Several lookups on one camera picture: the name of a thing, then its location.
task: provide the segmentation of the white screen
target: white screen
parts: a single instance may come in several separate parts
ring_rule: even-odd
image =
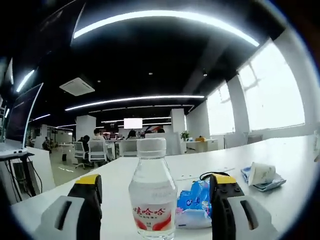
[[[125,118],[124,129],[142,129],[142,118]]]

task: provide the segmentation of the floor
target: floor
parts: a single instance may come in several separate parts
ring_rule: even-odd
[[[70,160],[62,161],[62,152],[59,149],[53,149],[50,154],[50,162],[53,173],[53,180],[56,186],[67,183],[75,178],[90,172],[92,167],[86,166],[83,169],[81,166],[76,168]]]

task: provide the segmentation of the paper cup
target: paper cup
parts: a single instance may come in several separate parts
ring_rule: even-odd
[[[275,175],[275,166],[253,162],[251,165],[248,184],[249,186],[256,184],[269,184],[274,180]]]

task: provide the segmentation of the plastic water bottle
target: plastic water bottle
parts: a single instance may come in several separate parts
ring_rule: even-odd
[[[165,160],[166,140],[137,141],[139,163],[129,185],[138,233],[148,240],[172,240],[175,235],[177,187]]]

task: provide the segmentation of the ceiling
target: ceiling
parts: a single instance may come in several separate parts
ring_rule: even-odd
[[[13,55],[12,99],[17,96],[15,89],[21,79],[30,70],[36,71],[20,93],[44,83],[31,118],[51,115],[32,122],[34,125],[70,125],[77,116],[86,114],[97,117],[97,126],[104,126],[101,121],[130,117],[167,117],[172,108],[184,108],[188,114],[205,98],[124,101],[72,111],[65,109],[141,96],[207,96],[221,81],[234,77],[237,68],[259,48],[218,27],[165,16],[118,21],[72,39],[74,32],[99,20],[145,10],[200,13],[229,23],[260,46],[283,31],[254,1],[203,0],[196,5],[184,0],[165,4],[162,1],[91,0],[84,5],[84,2],[73,1],[63,11],[34,25],[21,43],[24,47]],[[77,77],[95,91],[73,96],[59,88]]]

